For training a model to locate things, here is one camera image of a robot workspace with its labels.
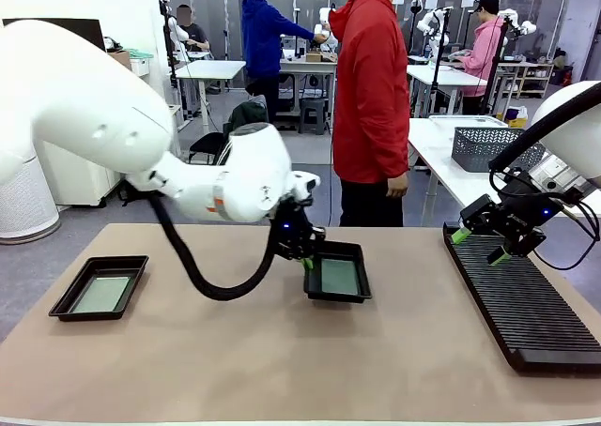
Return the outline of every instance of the black monitor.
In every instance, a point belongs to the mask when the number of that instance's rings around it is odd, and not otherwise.
[[[45,21],[46,23],[52,23],[58,25],[63,29],[67,29],[75,35],[79,35],[81,38],[86,39],[93,45],[102,49],[104,52],[104,38],[102,36],[102,30],[100,29],[100,21],[98,20],[82,20],[78,18],[11,18],[3,19],[4,25],[15,23],[16,21],[22,20],[36,20]]]

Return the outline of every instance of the black pants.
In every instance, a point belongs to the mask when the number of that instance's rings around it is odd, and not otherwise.
[[[403,227],[403,199],[388,198],[388,182],[342,182],[341,227]]]
[[[478,96],[476,98],[463,98],[463,114],[480,114],[482,108],[482,101],[484,96]]]
[[[275,121],[275,115],[278,112],[278,102],[280,97],[280,77],[269,77],[266,79],[257,79],[246,87],[246,91],[251,96],[265,96],[267,102],[267,113],[270,123]]]

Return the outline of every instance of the black grooved mat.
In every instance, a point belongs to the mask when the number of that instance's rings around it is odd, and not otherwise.
[[[490,266],[500,236],[444,241],[509,364],[521,373],[601,373],[601,345],[530,259]]]

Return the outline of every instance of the hand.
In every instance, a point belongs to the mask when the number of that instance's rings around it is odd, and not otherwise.
[[[316,34],[316,35],[313,37],[313,41],[314,41],[315,43],[317,43],[317,44],[323,44],[323,43],[325,43],[326,41],[328,41],[328,37],[326,37],[326,36],[325,36],[325,35],[323,35],[323,34]]]
[[[388,194],[389,198],[402,198],[407,194],[409,188],[409,178],[407,173],[400,175],[394,179],[388,179]]]

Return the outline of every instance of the gray storage basket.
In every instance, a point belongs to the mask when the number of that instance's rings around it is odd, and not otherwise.
[[[523,132],[509,128],[455,128],[453,160],[467,172],[488,173],[488,163]],[[534,145],[514,161],[511,168],[529,171],[544,154],[544,146]]]

